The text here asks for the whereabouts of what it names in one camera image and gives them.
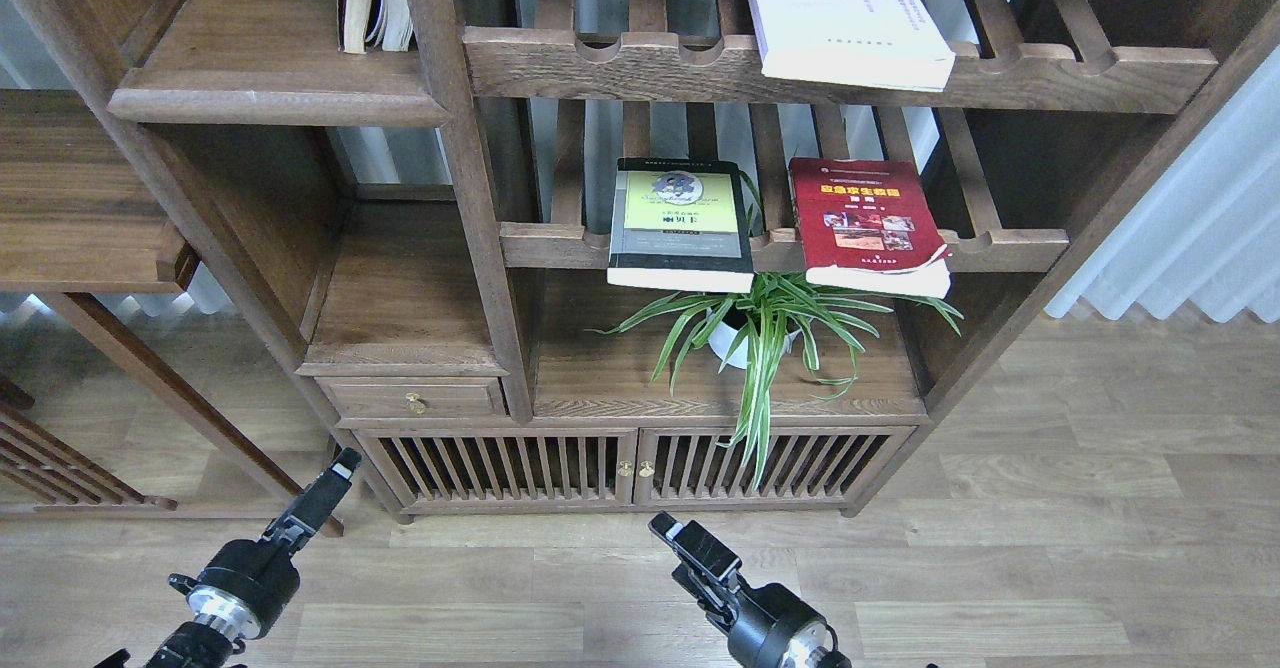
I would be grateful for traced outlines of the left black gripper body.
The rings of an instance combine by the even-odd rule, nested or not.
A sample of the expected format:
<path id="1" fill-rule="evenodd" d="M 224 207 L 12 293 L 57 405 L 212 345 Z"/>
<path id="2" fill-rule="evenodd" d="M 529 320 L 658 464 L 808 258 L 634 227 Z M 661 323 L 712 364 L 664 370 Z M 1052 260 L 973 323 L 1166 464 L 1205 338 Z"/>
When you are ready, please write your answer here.
<path id="1" fill-rule="evenodd" d="M 198 577 L 172 573 L 195 622 L 230 641 L 256 640 L 276 623 L 300 589 L 292 557 L 306 544 L 306 526 L 293 517 L 273 521 L 256 541 L 227 543 Z"/>

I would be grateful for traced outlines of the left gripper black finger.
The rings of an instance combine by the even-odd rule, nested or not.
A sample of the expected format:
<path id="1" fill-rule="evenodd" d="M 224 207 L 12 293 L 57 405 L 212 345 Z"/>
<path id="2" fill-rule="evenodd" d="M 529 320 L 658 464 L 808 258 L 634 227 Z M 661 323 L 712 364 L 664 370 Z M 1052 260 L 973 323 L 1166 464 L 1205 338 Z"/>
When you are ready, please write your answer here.
<path id="1" fill-rule="evenodd" d="M 283 539 L 311 539 L 349 491 L 362 459 L 358 450 L 343 448 L 283 512 Z"/>

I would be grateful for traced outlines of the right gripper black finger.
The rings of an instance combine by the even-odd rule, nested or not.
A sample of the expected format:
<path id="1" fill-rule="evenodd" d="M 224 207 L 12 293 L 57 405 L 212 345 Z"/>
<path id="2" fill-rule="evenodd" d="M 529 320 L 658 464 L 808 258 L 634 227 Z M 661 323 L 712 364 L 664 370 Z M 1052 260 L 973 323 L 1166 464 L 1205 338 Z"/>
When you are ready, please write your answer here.
<path id="1" fill-rule="evenodd" d="M 681 523 L 663 511 L 648 527 L 701 580 L 728 581 L 741 566 L 740 557 L 696 521 Z"/>

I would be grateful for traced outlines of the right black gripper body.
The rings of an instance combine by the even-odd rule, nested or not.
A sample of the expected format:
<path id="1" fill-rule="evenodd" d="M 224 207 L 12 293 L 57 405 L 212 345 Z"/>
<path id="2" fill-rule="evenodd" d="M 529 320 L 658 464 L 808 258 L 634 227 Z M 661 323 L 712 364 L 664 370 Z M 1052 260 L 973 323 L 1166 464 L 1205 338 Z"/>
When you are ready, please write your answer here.
<path id="1" fill-rule="evenodd" d="M 730 655 L 742 667 L 835 667 L 833 630 L 826 618 L 781 584 L 751 587 L 739 573 L 705 581 L 684 563 L 672 571 L 727 637 Z"/>

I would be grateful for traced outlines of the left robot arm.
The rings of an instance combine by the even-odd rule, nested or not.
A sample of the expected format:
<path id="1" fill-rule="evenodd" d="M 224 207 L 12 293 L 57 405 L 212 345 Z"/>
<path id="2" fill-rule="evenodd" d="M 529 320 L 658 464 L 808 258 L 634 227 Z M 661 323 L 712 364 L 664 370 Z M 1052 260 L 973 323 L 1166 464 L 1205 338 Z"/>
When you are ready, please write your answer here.
<path id="1" fill-rule="evenodd" d="M 293 555 L 320 530 L 351 488 L 362 456 L 340 450 L 293 502 L 250 541 L 227 543 L 195 578 L 168 582 L 195 614 L 151 655 L 150 667 L 223 667 L 276 623 L 300 587 Z"/>

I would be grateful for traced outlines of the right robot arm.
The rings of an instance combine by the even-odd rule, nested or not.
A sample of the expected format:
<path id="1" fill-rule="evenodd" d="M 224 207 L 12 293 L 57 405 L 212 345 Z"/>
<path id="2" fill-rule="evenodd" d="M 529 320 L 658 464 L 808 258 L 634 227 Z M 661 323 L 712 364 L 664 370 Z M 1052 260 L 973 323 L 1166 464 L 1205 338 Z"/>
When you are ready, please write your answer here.
<path id="1" fill-rule="evenodd" d="M 696 521 L 657 513 L 649 530 L 680 559 L 672 578 L 727 637 L 742 667 L 850 667 L 826 618 L 783 585 L 751 587 L 740 557 Z"/>

